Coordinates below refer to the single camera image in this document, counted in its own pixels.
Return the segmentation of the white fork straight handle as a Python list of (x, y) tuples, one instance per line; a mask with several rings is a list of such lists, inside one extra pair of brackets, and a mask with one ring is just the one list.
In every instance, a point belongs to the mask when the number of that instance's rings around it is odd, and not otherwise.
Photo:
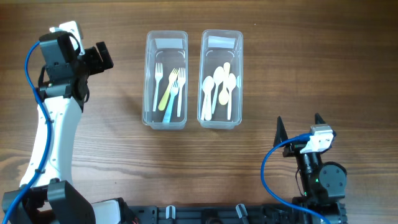
[(155, 91), (154, 91), (154, 99), (153, 99), (153, 105), (152, 105), (152, 111), (155, 112), (157, 109), (157, 99), (158, 99), (158, 92), (159, 92), (159, 83), (163, 77), (163, 64), (161, 62), (158, 62), (155, 64)]

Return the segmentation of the yellow plastic fork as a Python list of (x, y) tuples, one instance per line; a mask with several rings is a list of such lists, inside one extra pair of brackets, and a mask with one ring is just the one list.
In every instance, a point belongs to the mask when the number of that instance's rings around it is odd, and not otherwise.
[(158, 105), (159, 111), (163, 111), (165, 109), (166, 104), (167, 104), (168, 99), (169, 99), (170, 89), (171, 89), (173, 83), (175, 82), (175, 80), (177, 79), (177, 77), (178, 77), (178, 69), (174, 68), (171, 71), (170, 75), (169, 75), (169, 84), (168, 84), (168, 86), (167, 86), (167, 88), (166, 88), (166, 90), (164, 92), (164, 95), (161, 98), (161, 101), (160, 101), (160, 103)]

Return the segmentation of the yellow plastic spoon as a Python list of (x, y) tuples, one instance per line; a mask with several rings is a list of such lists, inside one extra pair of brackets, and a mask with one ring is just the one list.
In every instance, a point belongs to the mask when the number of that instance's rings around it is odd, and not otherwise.
[(222, 90), (219, 93), (219, 103), (221, 105), (226, 105), (228, 102), (228, 91), (227, 91), (227, 83), (228, 83), (228, 76), (229, 76), (229, 71), (230, 71), (230, 63), (225, 62), (223, 65), (224, 69), (224, 75), (223, 75), (223, 87)]

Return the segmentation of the light blue plastic fork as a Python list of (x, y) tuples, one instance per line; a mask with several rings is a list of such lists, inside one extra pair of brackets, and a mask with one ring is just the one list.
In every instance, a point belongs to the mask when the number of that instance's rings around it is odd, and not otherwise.
[(173, 110), (173, 106), (174, 106), (174, 100), (175, 97), (177, 96), (179, 91), (179, 87), (178, 87), (178, 81), (174, 81), (172, 84), (172, 87), (170, 89), (170, 100), (167, 104), (167, 108), (164, 114), (164, 118), (162, 120), (163, 123), (169, 123), (171, 120), (171, 116), (172, 116), (172, 110)]

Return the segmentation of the white spoon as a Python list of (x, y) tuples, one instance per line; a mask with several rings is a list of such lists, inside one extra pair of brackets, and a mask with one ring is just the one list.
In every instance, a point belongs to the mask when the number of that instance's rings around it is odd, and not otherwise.
[(231, 111), (232, 111), (232, 92), (236, 87), (236, 76), (233, 73), (229, 74), (228, 77), (228, 93), (229, 93), (229, 100), (228, 100), (228, 110), (227, 110), (227, 119), (231, 119)]
[(215, 92), (213, 95), (213, 101), (212, 101), (212, 113), (215, 112), (215, 107), (216, 107), (216, 101), (217, 101), (217, 94), (218, 94), (218, 87), (219, 85), (223, 82), (223, 75), (224, 75), (224, 69), (223, 67), (219, 66), (216, 68), (214, 74), (213, 74), (213, 81), (215, 83)]
[(211, 92), (215, 83), (213, 81), (212, 76), (207, 76), (202, 85), (202, 90), (207, 96), (207, 104), (206, 104), (206, 115), (205, 120), (209, 121), (211, 119)]
[(204, 97), (203, 97), (203, 104), (202, 104), (202, 107), (201, 107), (201, 117), (200, 117), (200, 119), (201, 119), (202, 121), (205, 120), (205, 115), (206, 115), (206, 104), (207, 104), (207, 96), (206, 96), (206, 94), (204, 94)]

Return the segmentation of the white fork bent handle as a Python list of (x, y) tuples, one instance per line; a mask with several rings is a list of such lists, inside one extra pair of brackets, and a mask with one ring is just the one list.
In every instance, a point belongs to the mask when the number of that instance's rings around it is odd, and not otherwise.
[(177, 104), (177, 116), (181, 117), (181, 110), (182, 110), (182, 89), (183, 86), (186, 82), (186, 69), (185, 68), (180, 68), (178, 72), (178, 104)]

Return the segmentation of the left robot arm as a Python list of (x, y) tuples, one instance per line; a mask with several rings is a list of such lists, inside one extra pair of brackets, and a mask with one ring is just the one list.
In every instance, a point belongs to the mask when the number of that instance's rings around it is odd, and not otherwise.
[(45, 59), (37, 85), (38, 128), (19, 189), (2, 199), (4, 223), (125, 223), (133, 213), (120, 198), (89, 203), (72, 184), (76, 128), (88, 101), (88, 77), (113, 67), (104, 42), (83, 50), (64, 30), (35, 43)]

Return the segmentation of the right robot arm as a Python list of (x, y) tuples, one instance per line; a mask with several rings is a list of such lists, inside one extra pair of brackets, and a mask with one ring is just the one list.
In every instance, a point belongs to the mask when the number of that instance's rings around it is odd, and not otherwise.
[(323, 162), (321, 155), (331, 149), (336, 132), (315, 114), (310, 139), (294, 140), (284, 146), (284, 157), (295, 157), (304, 193), (292, 203), (324, 216), (330, 223), (347, 223), (345, 198), (347, 171), (339, 163)]

